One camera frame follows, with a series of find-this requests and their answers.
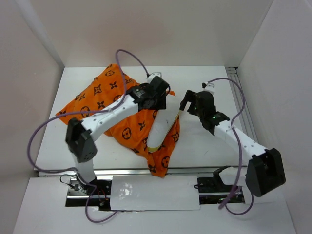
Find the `white pillow with yellow edge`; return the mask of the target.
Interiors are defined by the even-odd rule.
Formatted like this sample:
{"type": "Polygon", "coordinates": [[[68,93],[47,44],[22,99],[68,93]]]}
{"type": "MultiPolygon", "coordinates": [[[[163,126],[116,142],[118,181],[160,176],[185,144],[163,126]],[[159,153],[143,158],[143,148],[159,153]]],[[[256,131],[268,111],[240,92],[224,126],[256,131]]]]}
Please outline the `white pillow with yellow edge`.
{"type": "Polygon", "coordinates": [[[180,98],[168,95],[166,109],[158,110],[147,138],[147,149],[153,153],[162,145],[166,135],[177,120],[180,113],[180,98]]]}

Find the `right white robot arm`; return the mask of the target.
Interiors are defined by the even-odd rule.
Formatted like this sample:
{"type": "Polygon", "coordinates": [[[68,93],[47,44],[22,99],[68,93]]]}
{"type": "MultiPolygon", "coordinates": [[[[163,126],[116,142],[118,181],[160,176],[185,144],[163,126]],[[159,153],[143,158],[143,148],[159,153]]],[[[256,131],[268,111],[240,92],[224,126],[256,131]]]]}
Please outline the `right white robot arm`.
{"type": "Polygon", "coordinates": [[[196,93],[187,90],[180,110],[183,111],[190,102],[187,112],[197,116],[204,129],[224,141],[238,152],[241,161],[248,163],[245,182],[252,195],[261,197],[285,184],[281,153],[275,148],[267,149],[240,131],[229,117],[216,110],[214,100],[210,91],[196,93]]]}

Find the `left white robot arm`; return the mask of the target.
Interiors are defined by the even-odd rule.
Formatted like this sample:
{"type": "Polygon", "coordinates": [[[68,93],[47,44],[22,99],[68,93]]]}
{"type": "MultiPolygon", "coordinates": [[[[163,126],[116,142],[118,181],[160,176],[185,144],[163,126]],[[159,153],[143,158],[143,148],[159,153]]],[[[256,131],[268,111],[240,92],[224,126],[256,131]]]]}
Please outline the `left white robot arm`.
{"type": "Polygon", "coordinates": [[[170,85],[159,76],[150,76],[147,83],[129,88],[118,100],[102,111],[78,120],[70,119],[65,141],[75,162],[79,189],[86,195],[97,188],[93,158],[98,150],[95,141],[109,128],[141,110],[166,109],[170,85]]]}

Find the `orange patterned pillowcase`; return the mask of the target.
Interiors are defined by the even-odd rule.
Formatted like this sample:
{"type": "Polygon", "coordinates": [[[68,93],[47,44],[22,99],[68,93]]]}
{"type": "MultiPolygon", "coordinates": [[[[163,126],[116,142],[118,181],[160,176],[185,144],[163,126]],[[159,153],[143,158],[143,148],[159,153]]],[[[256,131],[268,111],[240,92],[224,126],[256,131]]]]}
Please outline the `orange patterned pillowcase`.
{"type": "MultiPolygon", "coordinates": [[[[138,84],[128,75],[121,74],[117,64],[111,64],[94,78],[88,87],[57,112],[56,116],[63,123],[68,124],[71,116],[67,114],[76,112],[74,117],[81,120],[89,116],[92,111],[103,110],[118,100],[125,89],[138,84]]],[[[180,122],[178,117],[159,149],[149,153],[147,138],[157,112],[156,110],[142,110],[111,127],[105,134],[113,137],[121,146],[146,158],[148,168],[153,167],[155,169],[152,175],[163,178],[168,170],[170,156],[179,140],[180,122]]]]}

